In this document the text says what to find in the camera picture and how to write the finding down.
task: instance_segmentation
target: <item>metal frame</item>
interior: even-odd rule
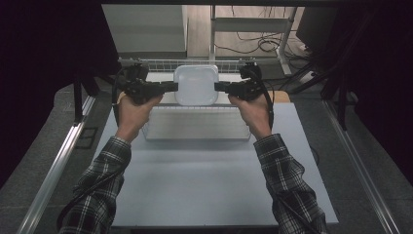
[[[291,76],[291,69],[285,59],[285,46],[294,23],[297,7],[293,7],[288,19],[217,18],[215,6],[210,6],[209,60],[215,60],[215,32],[281,32],[282,40],[277,48],[277,57],[285,76]]]
[[[40,186],[39,191],[36,194],[26,216],[24,217],[18,233],[33,233],[37,227],[37,224],[42,217],[43,211],[46,209],[46,206],[49,203],[50,198],[52,197],[53,192],[55,191],[56,185],[60,179],[61,174],[63,173],[64,167],[66,166],[67,161],[69,160],[70,154],[73,151],[76,140],[78,139],[80,133],[82,132],[85,126],[86,117],[91,112],[91,109],[94,105],[94,98],[87,97],[85,103],[83,104],[83,118],[80,122],[73,126],[69,133],[67,134],[66,139],[64,140],[63,145],[58,152],[55,161],[53,162],[51,168],[49,169],[48,174],[43,180],[42,185]]]
[[[379,217],[380,222],[383,225],[386,233],[400,233],[397,228],[397,225],[394,222],[394,217],[386,204],[383,196],[381,195],[379,189],[377,188],[376,184],[373,182],[368,170],[364,166],[364,163],[361,160],[361,157],[358,155],[357,149],[353,145],[352,139],[350,138],[349,134],[340,127],[340,123],[336,119],[336,111],[334,108],[334,104],[332,101],[324,100],[323,102],[324,108],[326,109],[328,116],[332,122],[332,125],[337,132],[337,136],[340,138],[347,155],[349,156],[350,161],[355,168],[357,176],[364,188],[364,191],[373,206],[376,215]]]

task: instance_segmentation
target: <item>finger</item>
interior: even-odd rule
[[[161,102],[163,97],[164,97],[163,95],[152,97],[145,104],[153,107],[153,106],[159,104],[159,102]]]
[[[231,95],[228,95],[228,100],[230,100],[231,104],[235,104],[236,106],[240,106],[242,102],[241,99]]]

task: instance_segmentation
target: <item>flannel shirt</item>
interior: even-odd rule
[[[273,214],[279,223],[279,233],[312,233],[292,215],[285,204],[304,217],[319,233],[327,233],[325,215],[317,204],[316,194],[302,179],[304,167],[289,155],[281,136],[262,138],[254,146],[273,198]],[[128,164],[130,160],[131,145],[118,137],[111,137],[75,185],[74,195],[92,186],[99,178],[115,172],[122,164]],[[123,175],[118,175],[87,196],[69,212],[68,221],[59,233],[108,233],[116,213],[116,197],[123,182]]]

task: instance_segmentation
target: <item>aluminum rail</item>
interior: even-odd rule
[[[78,139],[85,126],[86,118],[91,112],[93,105],[94,97],[87,97],[85,103],[83,104],[83,119],[77,126],[73,126],[67,134],[67,137],[64,140],[64,143],[61,146],[60,151],[55,158],[55,161],[49,169],[45,180],[43,180],[43,183],[40,186],[36,197],[31,203],[26,216],[24,217],[19,227],[18,233],[25,234],[33,233],[35,231],[37,224],[42,217],[43,211],[46,209],[46,206],[48,205],[49,200],[53,192],[55,191],[58,180],[63,173],[64,167],[66,166],[66,163],[70,157],[70,153],[73,151],[76,140]]]
[[[353,164],[353,167],[356,170],[357,176],[363,186],[365,193],[367,194],[368,199],[370,200],[376,215],[379,217],[380,222],[383,225],[386,233],[396,234],[400,233],[395,222],[394,217],[386,204],[383,196],[381,195],[379,189],[376,187],[376,184],[373,182],[368,170],[365,168],[364,163],[361,160],[361,157],[358,155],[358,152],[353,145],[353,142],[346,131],[343,131],[340,124],[336,119],[336,111],[334,105],[331,101],[324,100],[324,108],[327,110],[328,116],[333,124],[335,131],[337,132],[340,141],[343,143],[343,146],[347,152],[347,155],[350,158],[350,161]]]

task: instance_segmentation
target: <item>white table surface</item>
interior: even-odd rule
[[[327,223],[337,217],[293,103],[276,103],[273,133],[306,169]],[[116,132],[110,114],[96,154]],[[200,227],[277,225],[272,199],[252,136],[242,140],[147,141],[132,143],[131,163],[117,198],[113,226]]]

